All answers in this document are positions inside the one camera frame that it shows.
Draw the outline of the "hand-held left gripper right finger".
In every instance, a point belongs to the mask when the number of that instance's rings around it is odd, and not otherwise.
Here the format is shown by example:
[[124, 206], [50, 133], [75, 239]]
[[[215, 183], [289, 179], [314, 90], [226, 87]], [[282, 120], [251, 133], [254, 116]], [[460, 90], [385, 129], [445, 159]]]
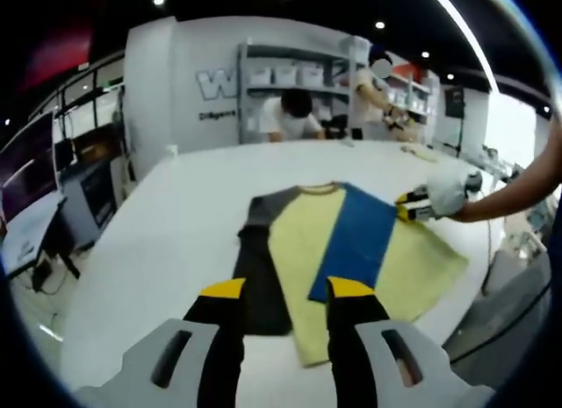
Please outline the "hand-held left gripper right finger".
[[328, 355], [340, 407], [483, 407], [485, 385], [471, 386], [447, 353], [407, 322], [385, 318], [374, 290], [327, 279]]

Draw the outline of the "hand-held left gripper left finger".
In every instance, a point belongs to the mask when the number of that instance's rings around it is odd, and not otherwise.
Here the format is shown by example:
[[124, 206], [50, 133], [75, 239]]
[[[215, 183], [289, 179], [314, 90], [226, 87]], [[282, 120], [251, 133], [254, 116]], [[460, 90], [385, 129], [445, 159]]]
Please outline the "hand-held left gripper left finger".
[[244, 358], [245, 281], [203, 289], [183, 319], [129, 348], [121, 370], [74, 399], [81, 407], [233, 407]]

